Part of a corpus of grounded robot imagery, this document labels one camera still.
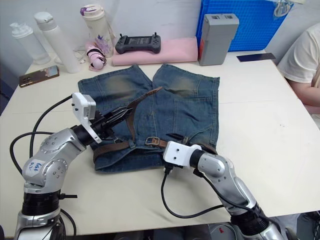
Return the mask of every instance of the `plastic bottle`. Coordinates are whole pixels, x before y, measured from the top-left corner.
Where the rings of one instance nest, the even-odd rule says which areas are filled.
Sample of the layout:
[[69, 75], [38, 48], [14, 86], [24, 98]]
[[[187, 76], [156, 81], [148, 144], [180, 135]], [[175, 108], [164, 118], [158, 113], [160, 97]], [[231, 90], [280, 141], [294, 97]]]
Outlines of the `plastic bottle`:
[[68, 73], [79, 72], [80, 63], [52, 15], [48, 12], [37, 12], [34, 15], [34, 19]]
[[111, 28], [107, 22], [105, 11], [99, 4], [89, 4], [80, 9], [80, 14], [90, 29], [91, 37], [106, 58], [112, 57], [114, 46], [110, 32]]
[[10, 24], [12, 27], [12, 36], [24, 47], [27, 53], [33, 58], [36, 64], [46, 64], [51, 58], [41, 45], [32, 27], [25, 23], [18, 24], [16, 22]]

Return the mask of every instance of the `jeans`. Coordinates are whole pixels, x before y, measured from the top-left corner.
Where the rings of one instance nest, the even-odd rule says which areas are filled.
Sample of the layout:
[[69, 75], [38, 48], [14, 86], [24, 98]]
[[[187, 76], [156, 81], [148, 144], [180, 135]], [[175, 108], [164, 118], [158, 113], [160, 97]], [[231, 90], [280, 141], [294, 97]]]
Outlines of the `jeans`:
[[[107, 152], [95, 161], [100, 173], [118, 173], [149, 169], [164, 165], [163, 149], [145, 145], [148, 137], [164, 141], [177, 141], [166, 134], [176, 133], [188, 137], [189, 145], [207, 144], [216, 147], [218, 121], [218, 77], [194, 74], [178, 67], [163, 64], [153, 81], [137, 66], [108, 72], [78, 82], [79, 91], [90, 95], [103, 114], [126, 106], [144, 93], [163, 87], [148, 96], [134, 114], [135, 141], [125, 122], [113, 128], [120, 141], [129, 141], [130, 147]], [[113, 140], [91, 145], [92, 149]]]

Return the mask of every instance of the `white table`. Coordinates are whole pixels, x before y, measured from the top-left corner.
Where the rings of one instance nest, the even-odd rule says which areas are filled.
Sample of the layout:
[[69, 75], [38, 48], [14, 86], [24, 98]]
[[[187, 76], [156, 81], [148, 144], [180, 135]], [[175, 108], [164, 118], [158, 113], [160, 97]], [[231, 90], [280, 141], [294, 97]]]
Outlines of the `white table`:
[[[320, 131], [271, 60], [239, 62], [236, 56], [257, 52], [229, 52], [223, 65], [173, 64], [187, 71], [220, 77], [217, 151], [230, 158], [267, 216], [320, 209], [317, 176], [320, 169]], [[160, 64], [141, 65], [152, 79]], [[45, 66], [32, 65], [28, 72]], [[128, 66], [106, 66], [101, 72], [82, 71], [25, 88], [17, 87], [0, 118], [0, 224], [13, 236], [23, 202], [24, 181], [11, 162], [9, 145], [30, 132], [49, 106], [78, 91], [77, 82]], [[79, 124], [71, 102], [50, 112], [39, 131], [56, 132]], [[35, 146], [46, 136], [36, 136]], [[28, 159], [29, 137], [16, 144], [21, 166]], [[171, 216], [161, 201], [163, 169], [117, 174], [94, 171], [92, 150], [78, 156], [68, 170], [63, 193], [78, 199], [60, 201], [74, 218], [78, 234], [133, 231], [228, 221], [218, 209], [193, 219]], [[165, 186], [168, 205], [179, 214], [192, 214], [220, 204], [214, 192], [191, 170], [176, 169]], [[72, 227], [65, 220], [67, 234]]]

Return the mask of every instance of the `cable connector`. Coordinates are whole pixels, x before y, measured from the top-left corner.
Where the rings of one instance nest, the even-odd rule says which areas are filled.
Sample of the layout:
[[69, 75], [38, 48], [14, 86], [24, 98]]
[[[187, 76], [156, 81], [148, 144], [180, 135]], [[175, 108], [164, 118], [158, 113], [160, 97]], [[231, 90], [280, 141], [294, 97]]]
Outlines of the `cable connector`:
[[164, 165], [164, 174], [169, 175], [169, 173], [171, 172], [172, 169], [174, 169], [174, 165], [171, 163], [166, 163]]
[[59, 199], [62, 200], [62, 199], [77, 199], [78, 198], [78, 195], [67, 195], [65, 193], [61, 193], [59, 195]]

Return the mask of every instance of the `black cable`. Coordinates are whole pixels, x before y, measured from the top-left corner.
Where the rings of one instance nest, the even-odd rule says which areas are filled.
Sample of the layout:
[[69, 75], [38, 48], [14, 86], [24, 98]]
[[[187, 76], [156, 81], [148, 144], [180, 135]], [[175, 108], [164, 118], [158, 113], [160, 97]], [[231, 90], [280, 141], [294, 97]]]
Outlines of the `black cable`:
[[[165, 201], [165, 197], [164, 197], [164, 185], [165, 185], [167, 176], [169, 175], [169, 173], [170, 173], [170, 171], [171, 171], [172, 169], [173, 169], [173, 166], [171, 166], [171, 165], [165, 166], [164, 177], [163, 177], [162, 184], [161, 184], [161, 197], [162, 197], [162, 202], [163, 202], [163, 204], [164, 204], [165, 209], [167, 209], [167, 211], [168, 211], [170, 214], [176, 216], [177, 218], [186, 218], [186, 219], [187, 219], [187, 218], [194, 218], [194, 217], [197, 217], [197, 216], [201, 215], [200, 212], [199, 212], [199, 213], [197, 213], [197, 214], [193, 214], [193, 215], [189, 215], [189, 216], [181, 216], [181, 215], [178, 215], [178, 214], [172, 212], [172, 211], [169, 209], [169, 207], [168, 207], [168, 205], [167, 205], [167, 203], [166, 203], [166, 201]], [[196, 174], [196, 175], [197, 175], [198, 177], [200, 177], [200, 178], [204, 178], [204, 180], [210, 185], [210, 187], [214, 190], [214, 192], [218, 195], [218, 197], [220, 197], [223, 201], [225, 201], [226, 203], [228, 203], [228, 204], [230, 204], [230, 205], [232, 205], [232, 206], [234, 206], [234, 207], [237, 207], [237, 208], [239, 208], [239, 209], [244, 209], [244, 210], [253, 212], [253, 213], [256, 214], [259, 218], [261, 218], [261, 219], [263, 219], [263, 220], [265, 220], [265, 221], [267, 221], [267, 222], [271, 222], [271, 223], [275, 224], [275, 226], [277, 227], [278, 231], [281, 233], [281, 228], [280, 228], [279, 224], [278, 224], [276, 221], [268, 218], [267, 216], [263, 216], [263, 215], [261, 215], [260, 213], [255, 212], [253, 209], [251, 209], [251, 208], [249, 208], [249, 207], [246, 207], [246, 206], [237, 204], [237, 203], [235, 203], [235, 202], [233, 202], [233, 201], [231, 201], [231, 200], [226, 199], [226, 198], [216, 189], [216, 187], [212, 184], [212, 182], [211, 182], [202, 172], [200, 172], [200, 171], [197, 170], [196, 172], [193, 172], [193, 173]], [[217, 208], [222, 208], [222, 207], [223, 207], [223, 205], [214, 206], [214, 207], [212, 207], [212, 210], [213, 210], [213, 208], [214, 208], [214, 209], [217, 209]], [[209, 209], [204, 210], [204, 211], [202, 211], [203, 213], [202, 213], [202, 212], [201, 212], [201, 213], [202, 213], [202, 214], [205, 214], [205, 213], [209, 212]]]
[[231, 201], [231, 200], [228, 200], [227, 198], [225, 198], [225, 197], [216, 189], [216, 187], [213, 185], [213, 183], [212, 183], [203, 173], [201, 173], [201, 174], [202, 174], [202, 178], [204, 178], [204, 180], [205, 180], [205, 181], [210, 185], [210, 187], [215, 191], [215, 193], [218, 195], [218, 197], [221, 198], [223, 201], [225, 201], [226, 203], [228, 203], [228, 204], [230, 204], [230, 205], [232, 205], [232, 206], [234, 206], [234, 207], [237, 207], [237, 208], [239, 208], [239, 209], [244, 209], [244, 210], [247, 210], [247, 211], [250, 211], [250, 212], [255, 213], [259, 218], [261, 218], [261, 219], [263, 219], [263, 220], [265, 220], [265, 221], [267, 221], [267, 222], [273, 223], [273, 224], [276, 226], [276, 228], [278, 229], [278, 231], [281, 233], [281, 228], [280, 228], [279, 224], [278, 224], [275, 220], [272, 220], [272, 219], [270, 219], [270, 218], [267, 217], [267, 216], [263, 216], [263, 215], [261, 215], [260, 213], [255, 212], [253, 209], [251, 209], [251, 208], [249, 208], [249, 207], [246, 207], [246, 206], [237, 204], [237, 203], [235, 203], [235, 202], [233, 202], [233, 201]]
[[25, 137], [25, 136], [28, 136], [28, 135], [36, 135], [36, 134], [48, 134], [48, 135], [51, 135], [53, 134], [53, 132], [48, 132], [48, 131], [32, 131], [32, 132], [27, 132], [27, 133], [24, 133], [24, 134], [21, 134], [19, 136], [17, 136], [10, 144], [10, 156], [11, 156], [11, 159], [12, 159], [12, 162], [13, 164], [15, 165], [16, 169], [19, 171], [19, 173], [22, 175], [22, 169], [21, 167], [19, 166], [17, 160], [16, 160], [16, 157], [15, 157], [15, 153], [14, 153], [14, 146], [16, 144], [16, 142]]
[[315, 221], [315, 226], [313, 229], [313, 236], [315, 240], [320, 240], [320, 219]]
[[180, 219], [191, 219], [191, 218], [195, 218], [195, 217], [198, 217], [200, 215], [203, 215], [203, 214], [206, 214], [210, 211], [213, 211], [213, 210], [216, 210], [216, 209], [219, 209], [219, 208], [223, 208], [224, 206], [223, 205], [217, 205], [217, 206], [213, 206], [213, 207], [210, 207], [206, 210], [203, 210], [201, 212], [198, 212], [198, 213], [195, 213], [195, 214], [192, 214], [192, 215], [179, 215], [179, 214], [176, 214], [175, 212], [173, 212], [167, 205], [166, 203], [166, 200], [165, 200], [165, 195], [164, 195], [164, 186], [165, 186], [165, 182], [166, 182], [166, 179], [167, 179], [167, 176], [168, 176], [168, 173], [164, 173], [164, 177], [163, 177], [163, 180], [162, 180], [162, 184], [161, 184], [161, 198], [162, 198], [162, 202], [163, 202], [163, 205], [165, 207], [165, 209], [167, 209], [167, 211], [172, 214], [173, 216], [177, 217], [177, 218], [180, 218]]
[[[72, 95], [67, 96], [66, 98], [62, 99], [61, 101], [57, 102], [56, 104], [52, 105], [51, 107], [49, 107], [44, 113], [42, 113], [42, 115], [39, 117], [38, 121], [36, 121], [32, 132], [37, 131], [40, 122], [42, 121], [42, 119], [55, 107], [59, 106], [60, 104], [63, 104], [64, 102], [68, 101], [69, 99], [72, 98]], [[34, 155], [34, 141], [35, 141], [35, 135], [31, 136], [30, 139], [30, 147], [29, 147], [29, 158], [31, 158]]]
[[61, 208], [61, 212], [70, 220], [72, 226], [73, 226], [73, 237], [72, 239], [74, 240], [76, 238], [76, 235], [77, 235], [77, 227], [76, 227], [76, 223], [75, 221], [73, 220], [73, 218], [69, 215], [69, 213], [67, 213], [65, 210], [63, 210]]
[[47, 232], [47, 234], [42, 238], [42, 240], [44, 240], [47, 236], [48, 236], [48, 234], [52, 231], [52, 229], [54, 229], [54, 225], [50, 228], [50, 230]]
[[67, 237], [67, 234], [66, 234], [66, 226], [65, 226], [65, 222], [64, 222], [64, 220], [62, 219], [62, 216], [61, 216], [61, 215], [60, 215], [60, 217], [59, 217], [59, 220], [60, 220], [61, 225], [63, 226], [63, 239], [66, 239], [66, 237]]

